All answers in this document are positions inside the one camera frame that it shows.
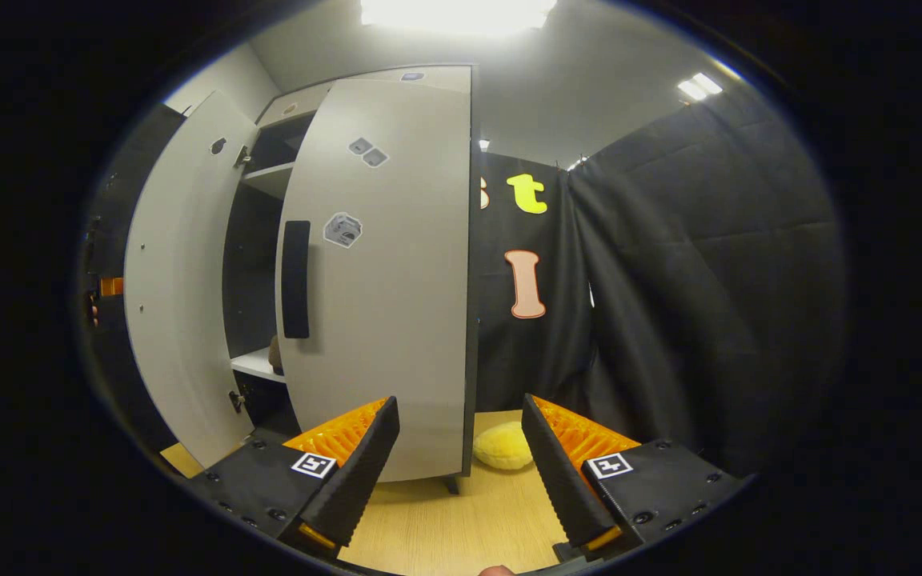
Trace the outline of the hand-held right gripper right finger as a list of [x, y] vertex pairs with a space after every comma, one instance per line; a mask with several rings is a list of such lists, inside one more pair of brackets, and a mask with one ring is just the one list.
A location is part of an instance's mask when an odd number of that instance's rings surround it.
[[638, 442], [527, 394], [522, 430], [567, 544], [585, 560], [658, 546], [753, 482], [670, 438]]

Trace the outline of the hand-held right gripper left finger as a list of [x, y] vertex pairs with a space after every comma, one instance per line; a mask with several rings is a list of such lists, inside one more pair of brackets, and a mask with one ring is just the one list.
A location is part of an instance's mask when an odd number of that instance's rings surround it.
[[189, 486], [249, 528], [335, 560], [351, 543], [399, 431], [398, 400], [378, 398], [289, 440], [251, 437]]

